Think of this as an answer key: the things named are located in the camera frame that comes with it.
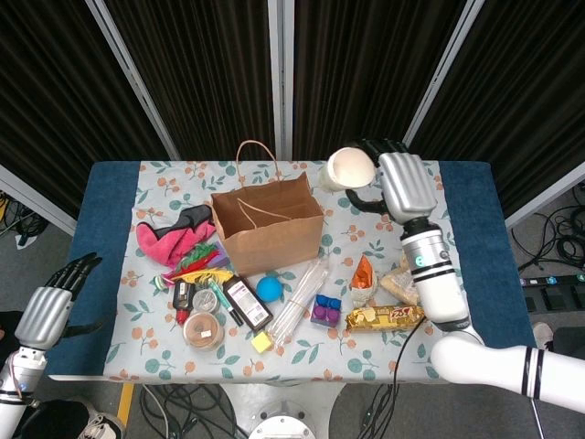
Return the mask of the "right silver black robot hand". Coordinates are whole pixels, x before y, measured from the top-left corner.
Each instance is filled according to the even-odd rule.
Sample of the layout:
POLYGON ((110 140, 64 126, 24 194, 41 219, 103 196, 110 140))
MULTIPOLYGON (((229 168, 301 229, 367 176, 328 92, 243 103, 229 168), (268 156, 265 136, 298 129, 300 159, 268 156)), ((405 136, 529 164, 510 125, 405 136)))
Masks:
POLYGON ((389 139, 362 139, 355 146, 365 152, 380 171, 380 201, 365 201, 353 189, 346 190, 352 206, 364 213, 388 216, 409 229, 424 228, 437 206, 421 158, 405 144, 389 139))

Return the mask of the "white paper cup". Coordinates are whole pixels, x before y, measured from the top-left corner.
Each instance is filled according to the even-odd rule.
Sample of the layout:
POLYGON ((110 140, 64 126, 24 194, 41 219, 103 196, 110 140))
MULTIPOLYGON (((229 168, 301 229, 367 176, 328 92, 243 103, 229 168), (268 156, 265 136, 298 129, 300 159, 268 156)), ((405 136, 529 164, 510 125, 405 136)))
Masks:
POLYGON ((373 161, 357 147, 333 153, 319 171, 319 187, 332 192, 369 185, 376 175, 373 161))

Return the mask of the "beige cracker packet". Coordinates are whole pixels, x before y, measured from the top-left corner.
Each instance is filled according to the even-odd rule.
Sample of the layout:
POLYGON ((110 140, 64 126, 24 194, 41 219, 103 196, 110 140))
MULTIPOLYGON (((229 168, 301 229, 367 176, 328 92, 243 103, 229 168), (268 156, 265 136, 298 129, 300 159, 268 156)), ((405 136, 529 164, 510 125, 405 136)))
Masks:
POLYGON ((385 274, 379 283, 401 303, 406 305, 419 303, 420 297, 405 254, 401 255, 398 267, 385 274))

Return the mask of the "orange snack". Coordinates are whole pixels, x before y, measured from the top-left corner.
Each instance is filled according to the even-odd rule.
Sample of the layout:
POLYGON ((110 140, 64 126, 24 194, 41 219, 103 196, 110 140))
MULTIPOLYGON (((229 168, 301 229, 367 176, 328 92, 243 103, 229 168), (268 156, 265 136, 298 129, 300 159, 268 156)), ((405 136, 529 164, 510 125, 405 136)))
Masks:
POLYGON ((366 306, 377 289, 377 275, 370 260, 363 254, 349 285, 354 308, 366 306))

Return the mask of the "gold biscuit pack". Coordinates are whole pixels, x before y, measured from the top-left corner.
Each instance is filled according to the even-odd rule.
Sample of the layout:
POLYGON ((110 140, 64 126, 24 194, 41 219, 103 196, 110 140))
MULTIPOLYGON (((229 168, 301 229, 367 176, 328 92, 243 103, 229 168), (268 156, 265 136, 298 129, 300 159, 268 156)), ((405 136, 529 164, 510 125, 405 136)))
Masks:
POLYGON ((414 328, 425 318, 417 305, 385 305, 354 309, 346 316, 349 332, 385 332, 414 328))

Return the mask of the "purple blue toy block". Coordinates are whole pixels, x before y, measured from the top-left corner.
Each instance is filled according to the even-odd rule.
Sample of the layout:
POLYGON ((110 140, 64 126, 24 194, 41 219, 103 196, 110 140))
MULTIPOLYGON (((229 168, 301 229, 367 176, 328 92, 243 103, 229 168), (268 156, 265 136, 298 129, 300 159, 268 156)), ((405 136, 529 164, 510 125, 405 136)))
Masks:
POLYGON ((318 325, 336 327, 341 318, 341 300, 317 294, 311 313, 311 321, 318 325))

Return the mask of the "clear tub of rubber bands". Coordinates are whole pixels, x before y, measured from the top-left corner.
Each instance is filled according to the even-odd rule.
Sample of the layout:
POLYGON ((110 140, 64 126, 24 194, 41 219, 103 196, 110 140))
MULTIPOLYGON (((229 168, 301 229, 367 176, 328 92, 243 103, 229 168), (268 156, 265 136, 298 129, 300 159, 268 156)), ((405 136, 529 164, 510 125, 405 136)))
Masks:
POLYGON ((218 348, 224 340, 224 328, 211 313, 197 312, 183 325, 183 338, 191 348, 210 351, 218 348))

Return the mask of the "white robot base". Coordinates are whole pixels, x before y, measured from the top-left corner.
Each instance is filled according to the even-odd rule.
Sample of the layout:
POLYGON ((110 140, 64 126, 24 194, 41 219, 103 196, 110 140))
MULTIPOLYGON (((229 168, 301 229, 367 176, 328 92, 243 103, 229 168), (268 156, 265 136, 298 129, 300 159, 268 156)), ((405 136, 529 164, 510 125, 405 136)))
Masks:
POLYGON ((343 382, 223 384, 244 439, 329 439, 343 382))

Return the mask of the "brown paper bag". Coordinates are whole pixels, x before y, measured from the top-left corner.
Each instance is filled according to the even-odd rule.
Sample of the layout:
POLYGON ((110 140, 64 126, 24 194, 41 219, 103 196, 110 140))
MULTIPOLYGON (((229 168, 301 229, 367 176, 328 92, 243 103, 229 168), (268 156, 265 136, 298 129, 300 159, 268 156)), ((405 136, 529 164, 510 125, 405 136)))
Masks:
POLYGON ((219 240, 236 272, 251 276, 318 255, 324 213, 306 173, 211 195, 219 240))

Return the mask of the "bystander black clothing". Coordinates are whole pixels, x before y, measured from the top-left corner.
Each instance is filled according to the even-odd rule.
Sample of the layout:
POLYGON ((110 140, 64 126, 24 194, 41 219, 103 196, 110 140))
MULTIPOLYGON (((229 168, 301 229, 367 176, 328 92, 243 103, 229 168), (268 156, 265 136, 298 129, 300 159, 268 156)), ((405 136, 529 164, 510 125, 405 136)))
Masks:
MULTIPOLYGON (((19 348, 14 331, 21 316, 21 311, 0 312, 0 370, 8 356, 19 348)), ((89 411, 81 402, 43 402, 36 409, 26 408, 12 439, 76 439, 89 418, 89 411)))

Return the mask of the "black pleated curtain panel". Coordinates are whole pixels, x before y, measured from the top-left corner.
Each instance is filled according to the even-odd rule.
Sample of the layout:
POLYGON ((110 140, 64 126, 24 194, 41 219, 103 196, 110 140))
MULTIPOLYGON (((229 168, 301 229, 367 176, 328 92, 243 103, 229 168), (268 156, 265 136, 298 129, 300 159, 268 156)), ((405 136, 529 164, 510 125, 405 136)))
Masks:
POLYGON ((585 0, 485 0, 410 148, 489 163, 506 216, 585 162, 585 0))
POLYGON ((267 0, 105 0, 180 157, 267 158, 267 0))
POLYGON ((295 0, 292 157, 404 137, 466 0, 295 0))
POLYGON ((0 165, 72 217, 101 161, 166 159, 84 0, 0 0, 0 165))

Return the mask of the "bundle of clear straws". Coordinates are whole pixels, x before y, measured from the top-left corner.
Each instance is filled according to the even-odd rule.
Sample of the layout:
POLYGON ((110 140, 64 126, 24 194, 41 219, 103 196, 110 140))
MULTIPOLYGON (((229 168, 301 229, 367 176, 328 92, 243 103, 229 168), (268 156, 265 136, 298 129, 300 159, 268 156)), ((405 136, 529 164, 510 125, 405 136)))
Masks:
POLYGON ((307 266, 284 308, 266 329, 266 334, 276 348, 283 346, 287 339, 292 338, 304 313, 324 285, 328 275, 329 261, 326 258, 316 259, 307 266))

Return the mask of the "clear tub of paper clips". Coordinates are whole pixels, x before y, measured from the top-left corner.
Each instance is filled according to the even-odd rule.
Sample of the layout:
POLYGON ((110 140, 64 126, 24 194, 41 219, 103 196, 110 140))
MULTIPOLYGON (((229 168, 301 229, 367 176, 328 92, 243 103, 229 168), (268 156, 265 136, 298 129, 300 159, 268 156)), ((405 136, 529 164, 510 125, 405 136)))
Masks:
POLYGON ((219 301, 211 289, 201 289, 194 294, 193 308, 197 312, 215 314, 219 309, 219 301))

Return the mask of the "yellow feather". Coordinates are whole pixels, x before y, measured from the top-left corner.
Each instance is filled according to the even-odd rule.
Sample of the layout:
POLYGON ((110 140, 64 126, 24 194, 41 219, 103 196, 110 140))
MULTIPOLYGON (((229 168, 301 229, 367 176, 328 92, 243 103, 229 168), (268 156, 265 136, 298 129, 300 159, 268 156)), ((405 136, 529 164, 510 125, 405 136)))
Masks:
POLYGON ((188 284, 202 284, 208 281, 214 281, 217 284, 223 284, 227 282, 233 275, 233 272, 226 269, 210 268, 192 271, 189 273, 177 274, 170 277, 163 276, 162 279, 167 284, 173 284, 178 281, 183 281, 188 284))

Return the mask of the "floral tablecloth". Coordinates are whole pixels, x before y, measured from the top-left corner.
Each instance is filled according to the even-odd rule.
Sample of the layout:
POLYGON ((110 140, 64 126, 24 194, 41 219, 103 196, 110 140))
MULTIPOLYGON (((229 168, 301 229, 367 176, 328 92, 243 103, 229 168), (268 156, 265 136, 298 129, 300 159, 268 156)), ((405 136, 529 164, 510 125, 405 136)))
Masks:
MULTIPOLYGON (((324 213, 319 253, 329 261, 330 272, 322 292, 340 299, 343 311, 350 312, 349 285, 361 256, 366 255, 378 275, 388 273, 399 264, 402 229, 386 216, 360 213, 343 193, 319 187, 320 168, 317 161, 143 161, 131 223, 167 226, 182 209, 208 201, 213 193, 306 173, 324 213)), ((142 253, 135 233, 130 232, 112 334, 113 341, 122 342, 123 350, 105 367, 114 376, 110 380, 293 383, 437 378, 431 350, 442 333, 432 323, 425 323, 414 334, 354 333, 344 325, 324 327, 304 318, 283 346, 258 353, 251 345, 250 329, 238 327, 226 310, 219 309, 216 318, 224 328, 223 343, 210 351, 191 348, 176 323, 172 292, 158 291, 153 285, 153 278, 164 270, 142 253)))

